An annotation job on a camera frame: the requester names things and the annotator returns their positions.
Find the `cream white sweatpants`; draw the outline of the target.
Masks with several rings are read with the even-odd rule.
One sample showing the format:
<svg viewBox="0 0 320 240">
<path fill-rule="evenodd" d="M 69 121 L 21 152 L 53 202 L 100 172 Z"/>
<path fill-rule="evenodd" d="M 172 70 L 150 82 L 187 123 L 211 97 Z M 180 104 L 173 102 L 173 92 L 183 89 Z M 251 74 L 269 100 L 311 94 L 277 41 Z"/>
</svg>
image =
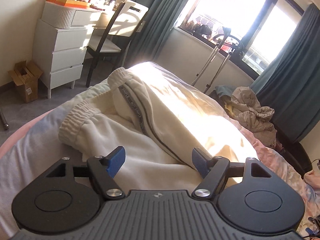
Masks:
<svg viewBox="0 0 320 240">
<path fill-rule="evenodd" d="M 191 159 L 196 147 L 232 162 L 257 156 L 241 126 L 217 102 L 142 65 L 115 70 L 105 91 L 75 105 L 59 139 L 83 160 L 122 146 L 126 159 L 114 179 L 124 191 L 193 191 L 202 180 Z"/>
</svg>

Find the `crumpled grey beige quilt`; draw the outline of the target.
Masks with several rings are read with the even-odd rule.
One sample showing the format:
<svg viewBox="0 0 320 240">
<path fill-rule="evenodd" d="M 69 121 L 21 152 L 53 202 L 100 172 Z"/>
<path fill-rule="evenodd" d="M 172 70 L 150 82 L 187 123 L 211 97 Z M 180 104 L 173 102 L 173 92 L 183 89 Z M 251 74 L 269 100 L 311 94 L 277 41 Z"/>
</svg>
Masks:
<svg viewBox="0 0 320 240">
<path fill-rule="evenodd" d="M 252 132 L 264 146 L 275 148 L 277 130 L 271 123 L 274 109 L 261 106 L 249 87 L 237 87 L 230 97 L 225 96 L 223 100 L 225 110 L 232 119 Z"/>
</svg>

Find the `black sofa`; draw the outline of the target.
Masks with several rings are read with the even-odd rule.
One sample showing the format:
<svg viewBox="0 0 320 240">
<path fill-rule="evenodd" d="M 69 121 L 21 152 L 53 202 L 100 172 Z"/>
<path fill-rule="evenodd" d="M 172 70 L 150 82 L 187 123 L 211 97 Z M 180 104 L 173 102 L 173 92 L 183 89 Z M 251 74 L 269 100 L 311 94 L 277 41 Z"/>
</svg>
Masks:
<svg viewBox="0 0 320 240">
<path fill-rule="evenodd" d="M 217 86 L 209 96 L 216 100 L 225 110 L 223 98 L 225 96 L 230 97 L 236 88 L 237 87 L 232 86 Z M 298 142 L 292 143 L 279 128 L 275 127 L 275 129 L 277 130 L 276 146 L 272 149 L 276 150 L 284 157 L 284 159 L 291 164 L 301 176 L 311 171 L 312 163 L 303 146 Z"/>
</svg>

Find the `pink pillow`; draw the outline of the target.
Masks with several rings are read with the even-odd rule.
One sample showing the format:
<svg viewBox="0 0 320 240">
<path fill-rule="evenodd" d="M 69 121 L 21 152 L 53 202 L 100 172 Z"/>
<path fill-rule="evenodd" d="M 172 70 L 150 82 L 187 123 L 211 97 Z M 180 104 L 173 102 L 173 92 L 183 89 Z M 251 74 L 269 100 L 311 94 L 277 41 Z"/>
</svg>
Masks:
<svg viewBox="0 0 320 240">
<path fill-rule="evenodd" d="M 320 176 L 319 172 L 315 170 L 311 170 L 304 174 L 303 179 L 312 189 L 319 194 L 319 187 L 320 187 Z"/>
</svg>

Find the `right teal curtain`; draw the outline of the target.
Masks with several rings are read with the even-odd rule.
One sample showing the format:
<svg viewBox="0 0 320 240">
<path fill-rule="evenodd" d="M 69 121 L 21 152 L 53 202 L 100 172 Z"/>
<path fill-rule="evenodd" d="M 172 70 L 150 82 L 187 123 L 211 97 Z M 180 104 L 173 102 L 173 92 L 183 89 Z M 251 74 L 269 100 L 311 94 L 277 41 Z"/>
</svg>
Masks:
<svg viewBox="0 0 320 240">
<path fill-rule="evenodd" d="M 319 9 L 310 4 L 278 56 L 251 84 L 272 122 L 299 142 L 319 122 Z"/>
</svg>

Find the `teal curtain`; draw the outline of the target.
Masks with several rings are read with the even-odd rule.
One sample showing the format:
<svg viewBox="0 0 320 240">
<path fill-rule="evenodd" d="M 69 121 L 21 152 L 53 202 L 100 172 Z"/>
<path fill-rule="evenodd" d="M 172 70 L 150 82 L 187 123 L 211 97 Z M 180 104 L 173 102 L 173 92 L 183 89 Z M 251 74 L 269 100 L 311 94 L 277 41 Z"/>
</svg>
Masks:
<svg viewBox="0 0 320 240">
<path fill-rule="evenodd" d="M 299 142 L 319 122 L 319 9 L 310 4 L 278 56 L 251 84 L 272 122 Z"/>
<path fill-rule="evenodd" d="M 144 24 L 136 33 L 126 55 L 124 67 L 154 61 L 163 48 L 171 28 L 188 0 L 133 0 L 148 7 Z"/>
</svg>

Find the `open cardboard box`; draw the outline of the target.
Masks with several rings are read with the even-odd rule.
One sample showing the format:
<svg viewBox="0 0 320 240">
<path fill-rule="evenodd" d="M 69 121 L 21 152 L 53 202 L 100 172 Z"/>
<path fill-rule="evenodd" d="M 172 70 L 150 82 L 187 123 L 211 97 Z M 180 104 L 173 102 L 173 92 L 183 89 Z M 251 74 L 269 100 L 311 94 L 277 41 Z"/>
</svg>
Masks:
<svg viewBox="0 0 320 240">
<path fill-rule="evenodd" d="M 22 61 L 15 64 L 8 74 L 23 101 L 29 103 L 38 98 L 38 80 L 43 71 L 33 61 Z"/>
</svg>

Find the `white black chair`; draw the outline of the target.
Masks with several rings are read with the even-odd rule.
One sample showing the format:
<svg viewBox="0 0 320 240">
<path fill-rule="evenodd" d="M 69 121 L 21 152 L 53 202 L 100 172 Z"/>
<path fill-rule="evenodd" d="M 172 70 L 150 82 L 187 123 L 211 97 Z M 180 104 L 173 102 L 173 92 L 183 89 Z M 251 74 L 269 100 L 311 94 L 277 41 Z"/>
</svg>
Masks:
<svg viewBox="0 0 320 240">
<path fill-rule="evenodd" d="M 93 57 L 86 87 L 91 84 L 91 78 L 100 59 L 116 57 L 113 69 L 120 66 L 125 50 L 137 32 L 139 25 L 148 12 L 148 7 L 132 0 L 121 2 L 107 24 L 101 36 L 93 35 L 88 43 L 87 52 Z"/>
</svg>

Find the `white drawer desk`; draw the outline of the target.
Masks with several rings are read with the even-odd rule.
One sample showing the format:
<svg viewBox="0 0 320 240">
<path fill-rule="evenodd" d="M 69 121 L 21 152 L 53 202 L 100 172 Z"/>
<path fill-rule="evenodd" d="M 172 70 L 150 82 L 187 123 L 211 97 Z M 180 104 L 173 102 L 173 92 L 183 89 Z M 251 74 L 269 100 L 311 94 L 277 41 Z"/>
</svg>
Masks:
<svg viewBox="0 0 320 240">
<path fill-rule="evenodd" d="M 67 83 L 74 88 L 80 79 L 87 45 L 101 12 L 63 7 L 46 2 L 37 21 L 32 60 L 43 71 L 40 79 L 52 90 Z"/>
</svg>

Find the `dark framed window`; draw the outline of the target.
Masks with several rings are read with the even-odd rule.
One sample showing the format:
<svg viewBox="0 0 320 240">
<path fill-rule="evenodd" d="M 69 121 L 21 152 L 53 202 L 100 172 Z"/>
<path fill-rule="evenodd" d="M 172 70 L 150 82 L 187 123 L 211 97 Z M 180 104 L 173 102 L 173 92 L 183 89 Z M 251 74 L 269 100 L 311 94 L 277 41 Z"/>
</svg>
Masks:
<svg viewBox="0 0 320 240">
<path fill-rule="evenodd" d="M 278 56 L 304 9 L 294 0 L 188 0 L 175 27 L 214 48 L 229 28 L 220 53 L 256 79 Z"/>
</svg>

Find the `left teal curtain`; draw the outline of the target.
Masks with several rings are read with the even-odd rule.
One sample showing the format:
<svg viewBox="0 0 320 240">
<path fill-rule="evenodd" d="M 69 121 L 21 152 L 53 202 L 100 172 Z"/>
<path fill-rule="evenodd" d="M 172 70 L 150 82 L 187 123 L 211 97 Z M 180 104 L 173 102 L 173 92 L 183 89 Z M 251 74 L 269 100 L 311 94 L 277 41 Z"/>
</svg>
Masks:
<svg viewBox="0 0 320 240">
<path fill-rule="evenodd" d="M 126 55 L 124 67 L 154 61 L 163 48 L 171 28 L 188 0 L 133 0 L 148 7 L 144 24 L 136 33 Z"/>
</svg>

